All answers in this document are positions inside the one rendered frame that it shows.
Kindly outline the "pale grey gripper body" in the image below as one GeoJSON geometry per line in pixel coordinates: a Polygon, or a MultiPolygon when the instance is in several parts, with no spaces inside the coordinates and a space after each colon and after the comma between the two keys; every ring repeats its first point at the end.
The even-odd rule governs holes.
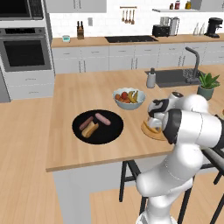
{"type": "Polygon", "coordinates": [[[147,125],[149,128],[159,129],[162,127],[162,121],[160,119],[150,117],[147,121],[147,125]]]}

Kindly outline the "round wooden plate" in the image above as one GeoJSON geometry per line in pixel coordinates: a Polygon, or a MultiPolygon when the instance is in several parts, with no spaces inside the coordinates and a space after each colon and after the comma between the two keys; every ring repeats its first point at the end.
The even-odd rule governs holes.
{"type": "Polygon", "coordinates": [[[163,131],[161,128],[150,128],[147,125],[146,121],[143,121],[143,123],[141,124],[141,130],[147,137],[150,137],[159,141],[166,140],[165,135],[163,134],[163,131]]]}

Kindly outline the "pale blue fruit bowl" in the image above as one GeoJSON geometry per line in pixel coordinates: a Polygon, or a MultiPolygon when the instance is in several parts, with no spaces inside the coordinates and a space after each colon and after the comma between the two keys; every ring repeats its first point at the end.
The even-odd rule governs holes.
{"type": "Polygon", "coordinates": [[[134,110],[134,109],[138,109],[143,104],[143,102],[146,98],[146,95],[143,91],[141,91],[139,89],[135,89],[133,87],[124,87],[124,88],[118,88],[117,90],[115,90],[114,93],[113,93],[113,98],[114,98],[116,104],[120,108],[126,109],[126,110],[134,110]],[[122,92],[129,93],[129,91],[138,92],[137,103],[118,101],[118,100],[115,99],[115,96],[117,94],[122,95],[122,92]]]}

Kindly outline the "black round bowl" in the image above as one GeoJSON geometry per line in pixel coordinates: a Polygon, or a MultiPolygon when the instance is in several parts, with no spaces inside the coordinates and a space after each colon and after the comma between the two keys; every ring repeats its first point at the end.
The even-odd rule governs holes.
{"type": "Polygon", "coordinates": [[[117,139],[123,132],[123,119],[116,113],[103,110],[93,109],[77,115],[72,124],[73,133],[82,141],[88,144],[107,144],[117,139]],[[106,125],[95,117],[96,113],[110,120],[111,124],[106,125]],[[90,136],[84,137],[81,134],[80,126],[92,116],[93,122],[99,124],[99,128],[90,136]]]}

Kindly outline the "pink sausage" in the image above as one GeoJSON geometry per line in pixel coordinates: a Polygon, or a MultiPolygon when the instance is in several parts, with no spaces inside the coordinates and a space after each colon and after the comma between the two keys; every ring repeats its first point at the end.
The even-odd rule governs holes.
{"type": "Polygon", "coordinates": [[[111,121],[108,118],[106,118],[103,115],[101,115],[100,113],[96,113],[95,117],[98,120],[100,120],[102,123],[104,123],[105,125],[110,125],[111,124],[111,121]]]}

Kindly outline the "yellow hot dog bun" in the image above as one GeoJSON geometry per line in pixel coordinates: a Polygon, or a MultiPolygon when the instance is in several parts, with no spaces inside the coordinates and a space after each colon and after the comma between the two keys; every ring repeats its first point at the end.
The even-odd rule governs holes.
{"type": "Polygon", "coordinates": [[[98,123],[91,122],[82,132],[81,134],[85,138],[89,138],[97,129],[99,128],[98,123]]]}

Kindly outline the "brown sausage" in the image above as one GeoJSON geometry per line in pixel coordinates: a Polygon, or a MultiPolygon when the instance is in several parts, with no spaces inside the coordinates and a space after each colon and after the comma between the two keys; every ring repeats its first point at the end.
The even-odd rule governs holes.
{"type": "Polygon", "coordinates": [[[92,127],[92,121],[93,121],[93,117],[90,116],[81,126],[80,126],[80,130],[84,130],[87,129],[89,130],[92,127]]]}

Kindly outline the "yellow banana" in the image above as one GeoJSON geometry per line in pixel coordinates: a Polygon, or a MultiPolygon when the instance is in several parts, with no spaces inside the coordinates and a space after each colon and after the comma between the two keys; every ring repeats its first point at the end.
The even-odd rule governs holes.
{"type": "Polygon", "coordinates": [[[137,103],[137,97],[138,97],[138,92],[129,91],[128,99],[130,100],[131,103],[137,103]]]}

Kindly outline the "grey soap dispenser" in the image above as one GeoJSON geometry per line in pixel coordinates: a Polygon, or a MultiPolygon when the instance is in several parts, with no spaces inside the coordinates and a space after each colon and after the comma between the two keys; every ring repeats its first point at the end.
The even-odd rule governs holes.
{"type": "Polygon", "coordinates": [[[150,71],[147,73],[147,81],[146,81],[146,87],[147,88],[154,88],[156,83],[156,73],[155,68],[152,67],[150,71]]]}

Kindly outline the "dark grey sink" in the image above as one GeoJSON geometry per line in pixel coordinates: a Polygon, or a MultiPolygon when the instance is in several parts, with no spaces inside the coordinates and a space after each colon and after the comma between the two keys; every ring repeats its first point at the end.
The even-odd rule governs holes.
{"type": "Polygon", "coordinates": [[[187,83],[186,82],[186,73],[192,71],[193,68],[187,69],[172,69],[172,70],[156,70],[156,83],[160,88],[171,88],[171,87],[180,87],[180,86],[191,86],[199,85],[200,79],[199,75],[202,73],[198,70],[196,77],[198,78],[197,82],[187,83]]]}

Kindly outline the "black bar stool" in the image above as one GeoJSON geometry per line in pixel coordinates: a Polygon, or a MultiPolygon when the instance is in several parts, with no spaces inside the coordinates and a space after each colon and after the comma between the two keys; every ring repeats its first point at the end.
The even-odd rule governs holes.
{"type": "Polygon", "coordinates": [[[119,201],[123,201],[124,186],[126,182],[136,181],[137,176],[140,174],[140,170],[137,166],[137,163],[134,160],[128,160],[122,162],[122,172],[121,172],[121,181],[120,181],[120,190],[119,190],[119,201]],[[130,170],[131,175],[127,176],[126,171],[130,170]]]}
{"type": "MultiPolygon", "coordinates": [[[[203,164],[201,166],[201,170],[215,167],[219,172],[218,172],[216,178],[214,179],[213,183],[215,185],[217,185],[218,182],[220,181],[221,177],[224,176],[224,149],[222,149],[222,150],[204,149],[202,151],[202,153],[210,161],[210,163],[203,164]]],[[[178,224],[182,224],[182,222],[183,222],[187,204],[188,204],[188,200],[191,195],[191,191],[192,191],[191,188],[189,188],[188,190],[185,191],[182,205],[180,208],[180,212],[178,215],[178,224]]],[[[219,205],[217,206],[217,208],[213,214],[213,218],[211,219],[210,224],[215,224],[215,222],[217,221],[217,219],[221,213],[223,206],[224,206],[224,194],[222,195],[222,197],[220,199],[219,205]]]]}

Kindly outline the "green potted plant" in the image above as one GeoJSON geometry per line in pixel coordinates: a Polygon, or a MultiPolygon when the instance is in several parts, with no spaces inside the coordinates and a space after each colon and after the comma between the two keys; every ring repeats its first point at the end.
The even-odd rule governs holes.
{"type": "Polygon", "coordinates": [[[219,75],[213,77],[211,73],[200,73],[200,84],[197,94],[203,96],[207,101],[209,101],[213,96],[214,89],[220,85],[217,81],[218,78],[219,75]]]}

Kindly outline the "grey base cupboard run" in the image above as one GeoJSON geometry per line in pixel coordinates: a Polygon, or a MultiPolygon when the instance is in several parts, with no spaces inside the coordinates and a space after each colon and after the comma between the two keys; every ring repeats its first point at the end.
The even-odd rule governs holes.
{"type": "Polygon", "coordinates": [[[56,74],[224,64],[224,41],[153,45],[59,47],[52,49],[56,74]]]}

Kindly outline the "dark grey tap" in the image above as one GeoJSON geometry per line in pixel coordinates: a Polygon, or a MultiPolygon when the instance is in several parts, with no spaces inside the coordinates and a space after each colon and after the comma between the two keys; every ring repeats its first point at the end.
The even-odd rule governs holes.
{"type": "Polygon", "coordinates": [[[196,77],[196,74],[198,72],[198,66],[199,66],[199,63],[200,63],[200,55],[198,54],[197,51],[193,50],[192,48],[190,48],[188,46],[185,49],[188,52],[193,53],[195,55],[195,57],[196,57],[196,62],[195,62],[194,69],[191,72],[188,71],[186,73],[186,82],[187,83],[197,82],[198,81],[198,78],[196,77]]]}

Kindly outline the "black hob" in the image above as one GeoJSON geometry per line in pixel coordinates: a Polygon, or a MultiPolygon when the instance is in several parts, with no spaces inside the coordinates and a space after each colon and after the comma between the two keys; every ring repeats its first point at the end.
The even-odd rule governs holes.
{"type": "Polygon", "coordinates": [[[147,35],[143,36],[111,36],[105,37],[109,43],[130,43],[130,42],[155,42],[155,38],[147,35]]]}

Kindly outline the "black toaster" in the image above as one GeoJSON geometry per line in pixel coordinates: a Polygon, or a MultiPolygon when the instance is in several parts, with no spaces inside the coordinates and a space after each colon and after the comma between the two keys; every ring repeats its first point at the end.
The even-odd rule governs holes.
{"type": "Polygon", "coordinates": [[[155,37],[169,37],[170,36],[170,26],[154,24],[152,29],[152,35],[155,37]]]}

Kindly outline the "silver kettle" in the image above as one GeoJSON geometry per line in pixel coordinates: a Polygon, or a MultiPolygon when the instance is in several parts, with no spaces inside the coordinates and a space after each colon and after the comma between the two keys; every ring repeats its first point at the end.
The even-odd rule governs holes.
{"type": "Polygon", "coordinates": [[[179,29],[179,18],[178,17],[170,17],[169,18],[169,26],[170,26],[170,35],[176,36],[178,34],[178,29],[179,29]]]}

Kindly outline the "black coffee machine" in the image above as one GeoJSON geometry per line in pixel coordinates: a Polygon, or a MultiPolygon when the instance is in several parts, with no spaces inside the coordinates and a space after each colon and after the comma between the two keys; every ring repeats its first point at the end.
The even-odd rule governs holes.
{"type": "Polygon", "coordinates": [[[218,39],[220,36],[216,34],[216,30],[221,28],[223,20],[218,17],[210,17],[208,20],[208,27],[205,36],[218,39]]]}

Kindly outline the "wooden knife block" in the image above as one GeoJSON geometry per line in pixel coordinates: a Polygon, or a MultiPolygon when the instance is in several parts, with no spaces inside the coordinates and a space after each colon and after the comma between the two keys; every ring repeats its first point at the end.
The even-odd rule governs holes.
{"type": "Polygon", "coordinates": [[[77,21],[77,39],[84,39],[84,28],[82,21],[77,21]]]}

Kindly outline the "grey drawers under oven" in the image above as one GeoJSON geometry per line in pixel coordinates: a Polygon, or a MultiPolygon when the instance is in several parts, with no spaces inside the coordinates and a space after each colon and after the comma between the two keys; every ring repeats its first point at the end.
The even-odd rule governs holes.
{"type": "Polygon", "coordinates": [[[12,100],[53,96],[53,70],[4,72],[3,77],[12,100]]]}

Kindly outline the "steel built-in oven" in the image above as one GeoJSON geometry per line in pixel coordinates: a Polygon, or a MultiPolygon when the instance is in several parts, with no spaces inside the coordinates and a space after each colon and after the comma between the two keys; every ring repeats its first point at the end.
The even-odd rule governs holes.
{"type": "Polygon", "coordinates": [[[51,69],[43,27],[0,28],[0,55],[6,72],[51,69]]]}

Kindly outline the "black microwave oven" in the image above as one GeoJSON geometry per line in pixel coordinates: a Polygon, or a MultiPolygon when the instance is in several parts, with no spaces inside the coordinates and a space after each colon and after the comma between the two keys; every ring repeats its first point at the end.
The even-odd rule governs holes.
{"type": "Polygon", "coordinates": [[[0,20],[42,20],[41,0],[0,0],[0,20]]]}

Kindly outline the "rail with hanging tools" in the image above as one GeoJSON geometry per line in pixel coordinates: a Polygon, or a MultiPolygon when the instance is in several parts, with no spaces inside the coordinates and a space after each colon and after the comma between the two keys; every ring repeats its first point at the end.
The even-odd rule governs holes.
{"type": "Polygon", "coordinates": [[[125,24],[133,25],[135,23],[135,11],[136,6],[121,6],[120,10],[122,11],[122,21],[125,24]]]}

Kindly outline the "white wall shelf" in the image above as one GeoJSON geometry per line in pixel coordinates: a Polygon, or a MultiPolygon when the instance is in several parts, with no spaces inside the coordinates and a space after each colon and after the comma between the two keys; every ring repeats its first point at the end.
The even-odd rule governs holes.
{"type": "Polygon", "coordinates": [[[152,9],[155,12],[163,12],[163,13],[180,13],[180,12],[200,12],[199,10],[194,9],[179,9],[179,10],[170,10],[170,9],[152,9]]]}

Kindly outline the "grey wall cupboard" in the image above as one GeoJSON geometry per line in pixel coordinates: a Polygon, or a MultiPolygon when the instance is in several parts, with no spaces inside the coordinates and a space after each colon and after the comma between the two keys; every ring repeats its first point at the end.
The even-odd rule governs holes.
{"type": "Polygon", "coordinates": [[[107,0],[45,0],[49,13],[106,13],[107,0]]]}
{"type": "Polygon", "coordinates": [[[224,0],[191,0],[191,8],[201,12],[223,12],[224,0]]]}

